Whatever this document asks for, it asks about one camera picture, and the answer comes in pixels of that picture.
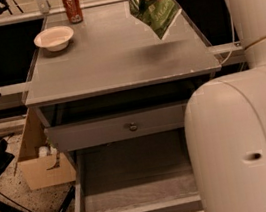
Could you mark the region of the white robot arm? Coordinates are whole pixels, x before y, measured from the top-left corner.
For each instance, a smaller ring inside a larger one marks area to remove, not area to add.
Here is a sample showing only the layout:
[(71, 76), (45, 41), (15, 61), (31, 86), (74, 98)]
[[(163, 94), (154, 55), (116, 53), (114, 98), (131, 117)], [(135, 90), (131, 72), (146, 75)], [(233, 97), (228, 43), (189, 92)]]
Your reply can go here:
[(247, 71), (191, 96), (185, 135), (204, 212), (266, 212), (266, 0), (225, 0)]

